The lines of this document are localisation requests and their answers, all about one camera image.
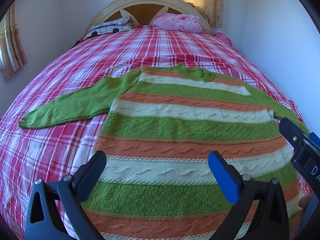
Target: headboard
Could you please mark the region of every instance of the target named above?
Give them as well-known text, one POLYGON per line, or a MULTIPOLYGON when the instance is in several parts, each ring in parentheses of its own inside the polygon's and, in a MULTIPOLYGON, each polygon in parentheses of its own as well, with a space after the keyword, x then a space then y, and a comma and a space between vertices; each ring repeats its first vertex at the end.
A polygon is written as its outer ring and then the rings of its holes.
POLYGON ((107 5, 94 18, 88 29, 91 26, 116 20, 124 16, 130 16, 130 19, 133 21, 133 27, 151 25, 158 12, 198 16, 204 26, 204 31, 212 34, 210 25, 200 12, 182 0, 116 0, 107 5))

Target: white wall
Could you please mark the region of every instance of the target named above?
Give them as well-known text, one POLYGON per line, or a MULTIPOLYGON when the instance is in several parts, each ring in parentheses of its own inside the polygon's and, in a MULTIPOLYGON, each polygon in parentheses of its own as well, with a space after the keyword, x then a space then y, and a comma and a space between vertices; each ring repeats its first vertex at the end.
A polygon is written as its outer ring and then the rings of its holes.
POLYGON ((233 47, 241 51, 244 31, 247 22, 248 0, 223 0, 222 29, 213 31, 225 33, 233 43, 233 47))
POLYGON ((0 75, 0 116, 25 86, 67 49, 60 36, 58 0, 16 0, 16 22, 28 63, 7 82, 0 75))
POLYGON ((83 37, 94 17, 114 0, 59 0, 66 44, 71 48, 83 37))
POLYGON ((248 0, 243 54, 320 134, 320 34, 298 0, 248 0))

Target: human hand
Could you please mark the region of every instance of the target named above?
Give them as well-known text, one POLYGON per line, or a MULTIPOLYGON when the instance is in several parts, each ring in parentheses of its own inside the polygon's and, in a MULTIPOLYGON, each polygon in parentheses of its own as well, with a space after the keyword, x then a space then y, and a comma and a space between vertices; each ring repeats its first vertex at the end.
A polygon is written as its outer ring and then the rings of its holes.
POLYGON ((309 194, 299 200, 299 207, 301 207, 301 210, 298 211, 298 213, 295 215, 295 218, 291 221, 291 223, 289 225, 289 240, 293 240, 298 234, 298 231, 300 228, 300 222, 301 222, 302 216, 308 206, 310 197, 311 197, 311 194, 309 194))

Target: striped sweater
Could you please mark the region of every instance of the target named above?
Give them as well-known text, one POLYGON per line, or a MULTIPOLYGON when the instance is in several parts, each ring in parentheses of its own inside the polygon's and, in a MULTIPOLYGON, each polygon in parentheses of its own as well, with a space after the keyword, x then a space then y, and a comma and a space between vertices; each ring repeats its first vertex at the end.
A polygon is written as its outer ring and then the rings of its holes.
POLYGON ((241 174, 278 178, 289 216, 297 211, 292 152, 274 118, 308 130, 264 91, 199 67, 143 67, 63 95, 19 126, 38 129, 106 112, 94 151, 106 153, 107 165, 82 207, 108 239, 209 239, 232 207, 208 167, 212 150, 241 174))

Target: plaid bedsheet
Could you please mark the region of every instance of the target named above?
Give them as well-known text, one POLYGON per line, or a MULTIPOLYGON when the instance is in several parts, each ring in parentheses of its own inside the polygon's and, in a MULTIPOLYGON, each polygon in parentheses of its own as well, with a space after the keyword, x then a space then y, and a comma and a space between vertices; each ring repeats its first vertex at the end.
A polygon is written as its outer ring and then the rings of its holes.
MULTIPOLYGON (((237 50, 208 34, 153 30, 148 26, 85 40, 49 64, 17 96, 0 123, 0 212, 24 232, 33 182, 61 179, 86 163, 106 114, 40 130, 18 127, 21 117, 58 96, 95 84, 103 76, 119 77, 141 66, 199 65, 263 89, 292 109, 293 101, 237 50)), ((300 177, 301 192, 309 186, 300 177)), ((71 235, 75 235, 59 203, 71 235)))

